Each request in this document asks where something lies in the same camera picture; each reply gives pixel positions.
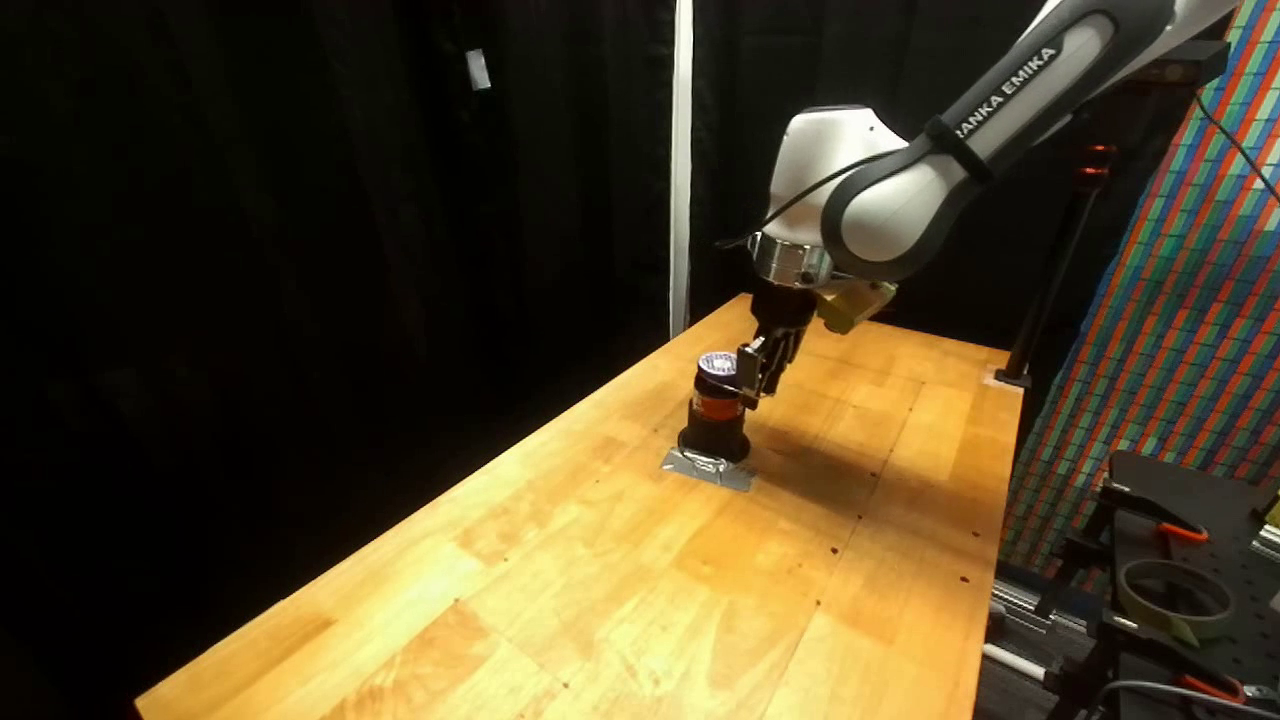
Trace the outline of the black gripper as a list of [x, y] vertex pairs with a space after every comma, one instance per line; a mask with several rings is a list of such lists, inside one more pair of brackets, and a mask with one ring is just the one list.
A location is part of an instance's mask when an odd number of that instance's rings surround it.
[[810, 323], [816, 298], [809, 287], [759, 283], [750, 292], [755, 342], [735, 350], [735, 398], [745, 409], [759, 405], [759, 392], [780, 388], [783, 369], [796, 360], [801, 335]]

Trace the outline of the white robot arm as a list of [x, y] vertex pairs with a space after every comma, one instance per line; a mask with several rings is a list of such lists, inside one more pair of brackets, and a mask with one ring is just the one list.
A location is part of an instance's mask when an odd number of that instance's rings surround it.
[[745, 242], [759, 287], [732, 398], [745, 409], [770, 398], [810, 317], [833, 331], [874, 317], [995, 174], [1234, 6], [1043, 0], [1014, 45], [910, 141], [865, 104], [796, 111], [775, 147], [769, 214]]

